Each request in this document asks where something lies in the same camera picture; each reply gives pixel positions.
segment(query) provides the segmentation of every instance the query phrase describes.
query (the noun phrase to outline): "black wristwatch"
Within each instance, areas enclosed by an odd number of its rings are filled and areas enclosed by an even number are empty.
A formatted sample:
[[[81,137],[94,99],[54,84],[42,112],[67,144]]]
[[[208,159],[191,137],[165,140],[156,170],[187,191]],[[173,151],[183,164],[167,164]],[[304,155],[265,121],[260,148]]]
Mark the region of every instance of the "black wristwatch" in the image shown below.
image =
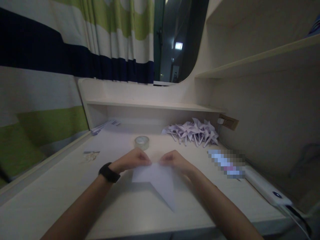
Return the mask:
[[[110,170],[109,168],[110,164],[111,163],[107,163],[103,165],[102,168],[100,168],[99,170],[99,174],[104,176],[108,182],[116,183],[119,180],[120,175]]]

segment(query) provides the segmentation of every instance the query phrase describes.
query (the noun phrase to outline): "electrical outlet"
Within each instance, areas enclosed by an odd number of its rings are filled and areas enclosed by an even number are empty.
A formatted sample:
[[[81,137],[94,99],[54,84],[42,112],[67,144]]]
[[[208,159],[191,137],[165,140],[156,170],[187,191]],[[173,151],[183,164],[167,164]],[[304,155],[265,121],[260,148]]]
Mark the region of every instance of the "electrical outlet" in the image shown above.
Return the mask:
[[[231,118],[231,117],[227,117],[223,114],[220,114],[219,118],[224,119],[224,122],[222,124],[223,126],[229,128],[231,130],[236,130],[236,127],[238,125],[239,120]]]

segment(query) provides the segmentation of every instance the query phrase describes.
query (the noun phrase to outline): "curtain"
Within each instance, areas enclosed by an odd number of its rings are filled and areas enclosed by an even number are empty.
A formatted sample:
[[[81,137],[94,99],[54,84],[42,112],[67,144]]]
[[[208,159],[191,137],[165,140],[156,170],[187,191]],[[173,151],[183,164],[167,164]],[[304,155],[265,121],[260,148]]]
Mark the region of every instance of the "curtain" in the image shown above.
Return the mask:
[[[154,0],[0,1],[0,167],[15,176],[88,131],[81,77],[153,84]]]

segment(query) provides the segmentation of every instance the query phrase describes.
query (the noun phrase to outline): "tape roll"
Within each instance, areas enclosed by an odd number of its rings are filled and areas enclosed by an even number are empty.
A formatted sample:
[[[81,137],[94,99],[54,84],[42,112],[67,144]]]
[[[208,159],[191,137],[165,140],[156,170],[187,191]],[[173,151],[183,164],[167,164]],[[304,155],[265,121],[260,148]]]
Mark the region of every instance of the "tape roll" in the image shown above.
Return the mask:
[[[149,148],[149,138],[147,136],[139,136],[134,140],[134,147],[145,151]]]

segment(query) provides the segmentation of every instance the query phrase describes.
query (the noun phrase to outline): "navy stripe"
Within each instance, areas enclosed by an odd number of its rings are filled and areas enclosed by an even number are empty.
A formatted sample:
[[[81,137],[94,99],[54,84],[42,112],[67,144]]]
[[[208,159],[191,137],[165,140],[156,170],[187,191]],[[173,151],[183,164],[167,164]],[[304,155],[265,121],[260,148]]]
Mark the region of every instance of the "navy stripe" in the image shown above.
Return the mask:
[[[56,30],[0,8],[0,65],[77,77],[153,83],[154,63],[91,53],[63,42]]]

